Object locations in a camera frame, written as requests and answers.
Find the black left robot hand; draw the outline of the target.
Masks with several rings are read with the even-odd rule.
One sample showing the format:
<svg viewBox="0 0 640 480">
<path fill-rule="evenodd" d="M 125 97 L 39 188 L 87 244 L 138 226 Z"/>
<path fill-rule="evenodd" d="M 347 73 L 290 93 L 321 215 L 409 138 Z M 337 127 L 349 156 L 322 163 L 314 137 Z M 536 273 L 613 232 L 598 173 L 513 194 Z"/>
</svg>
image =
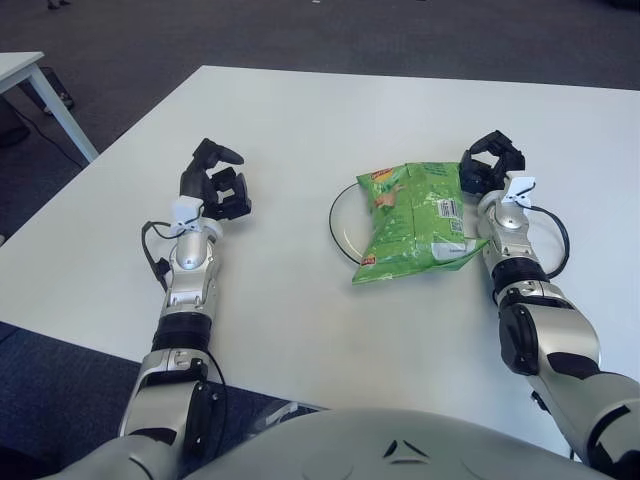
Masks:
<svg viewBox="0 0 640 480">
<path fill-rule="evenodd" d="M 234 220 L 249 215 L 252 203 L 245 177 L 232 165 L 243 165 L 237 152 L 204 138 L 180 178 L 180 194 L 203 201 L 202 216 Z"/>
</svg>

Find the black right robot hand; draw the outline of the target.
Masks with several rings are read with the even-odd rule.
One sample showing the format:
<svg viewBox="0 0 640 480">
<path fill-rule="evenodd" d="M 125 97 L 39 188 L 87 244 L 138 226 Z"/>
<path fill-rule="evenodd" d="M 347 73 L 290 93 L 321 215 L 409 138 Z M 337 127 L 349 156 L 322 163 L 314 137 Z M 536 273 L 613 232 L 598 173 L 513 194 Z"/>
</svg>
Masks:
<svg viewBox="0 0 640 480">
<path fill-rule="evenodd" d="M 496 157 L 490 166 L 474 158 L 474 155 L 489 153 Z M 513 146 L 512 141 L 501 131 L 495 130 L 464 151 L 459 163 L 459 180 L 463 192 L 485 195 L 505 188 L 507 173 L 523 171 L 526 162 L 523 153 Z"/>
</svg>

